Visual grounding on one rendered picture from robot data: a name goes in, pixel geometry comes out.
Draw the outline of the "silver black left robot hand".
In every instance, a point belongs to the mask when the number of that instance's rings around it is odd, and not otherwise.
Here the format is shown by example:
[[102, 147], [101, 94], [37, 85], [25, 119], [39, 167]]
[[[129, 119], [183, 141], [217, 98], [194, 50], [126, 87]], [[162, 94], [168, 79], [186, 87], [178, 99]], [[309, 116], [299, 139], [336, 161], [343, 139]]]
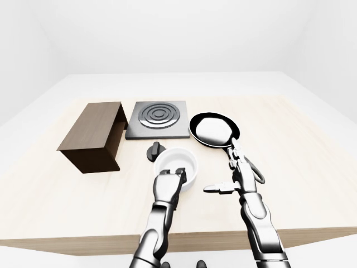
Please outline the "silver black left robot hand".
[[154, 180], [155, 201], [174, 204], [179, 197], [182, 185], [186, 182], [187, 176], [184, 167], [178, 168], [173, 174], [170, 169], [162, 170]]

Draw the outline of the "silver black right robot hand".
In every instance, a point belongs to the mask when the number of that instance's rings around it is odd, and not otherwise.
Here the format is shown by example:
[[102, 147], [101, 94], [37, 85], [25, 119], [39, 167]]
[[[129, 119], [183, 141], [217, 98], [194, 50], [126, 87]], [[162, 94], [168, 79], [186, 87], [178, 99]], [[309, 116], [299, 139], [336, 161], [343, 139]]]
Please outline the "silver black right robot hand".
[[231, 194], [234, 191], [239, 194], [257, 191], [255, 177], [250, 163], [246, 160], [243, 149], [236, 138], [231, 139], [231, 146], [227, 149], [229, 167], [233, 171], [232, 180], [204, 188], [205, 193]]

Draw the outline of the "white bowl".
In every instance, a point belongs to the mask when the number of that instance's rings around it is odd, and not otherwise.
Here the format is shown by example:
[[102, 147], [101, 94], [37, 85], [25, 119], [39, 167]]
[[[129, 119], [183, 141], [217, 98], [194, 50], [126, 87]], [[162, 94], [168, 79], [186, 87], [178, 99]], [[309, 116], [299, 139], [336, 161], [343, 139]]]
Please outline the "white bowl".
[[181, 192], [186, 192], [194, 185], [198, 172], [197, 159], [190, 150], [182, 147], [166, 149], [154, 162], [153, 171], [157, 176], [162, 170], [175, 172], [178, 168], [185, 168], [187, 181], [183, 183]]

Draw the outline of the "dark brown wooden cabinet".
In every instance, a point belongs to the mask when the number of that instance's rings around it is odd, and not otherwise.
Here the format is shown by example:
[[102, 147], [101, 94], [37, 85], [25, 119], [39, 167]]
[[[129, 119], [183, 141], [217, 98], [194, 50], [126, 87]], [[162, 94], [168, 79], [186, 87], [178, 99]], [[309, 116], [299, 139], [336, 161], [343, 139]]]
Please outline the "dark brown wooden cabinet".
[[115, 158], [127, 127], [121, 102], [89, 103], [57, 150], [83, 174], [119, 171]]

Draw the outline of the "round black knob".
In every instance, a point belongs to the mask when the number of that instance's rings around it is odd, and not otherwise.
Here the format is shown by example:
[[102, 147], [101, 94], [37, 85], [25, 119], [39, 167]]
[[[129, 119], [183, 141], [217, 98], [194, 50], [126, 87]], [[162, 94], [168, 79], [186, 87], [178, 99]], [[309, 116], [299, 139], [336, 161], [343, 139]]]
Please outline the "round black knob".
[[151, 147], [148, 148], [146, 155], [150, 162], [155, 162], [158, 156], [165, 151], [165, 147], [158, 141], [155, 141]]

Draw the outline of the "black frying pan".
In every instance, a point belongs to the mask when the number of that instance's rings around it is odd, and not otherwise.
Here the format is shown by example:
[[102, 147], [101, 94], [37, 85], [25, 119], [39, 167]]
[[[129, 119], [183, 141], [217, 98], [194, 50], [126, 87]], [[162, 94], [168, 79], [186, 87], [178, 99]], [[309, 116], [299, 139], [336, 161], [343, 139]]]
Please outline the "black frying pan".
[[[202, 112], [194, 115], [190, 119], [189, 130], [192, 136], [202, 145], [222, 149], [226, 154], [228, 147], [231, 146], [231, 139], [236, 138], [239, 142], [240, 137], [238, 125], [231, 118], [215, 112]], [[262, 173], [246, 155], [245, 158], [251, 165], [255, 183], [264, 184], [265, 178]]]

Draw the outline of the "flat dark stove plate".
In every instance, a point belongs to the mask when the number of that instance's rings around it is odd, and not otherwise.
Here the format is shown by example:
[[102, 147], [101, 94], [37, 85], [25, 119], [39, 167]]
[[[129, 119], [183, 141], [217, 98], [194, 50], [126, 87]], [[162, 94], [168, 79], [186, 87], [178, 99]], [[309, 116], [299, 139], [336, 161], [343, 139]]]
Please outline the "flat dark stove plate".
[[125, 134], [127, 140], [189, 137], [184, 100], [136, 102]]

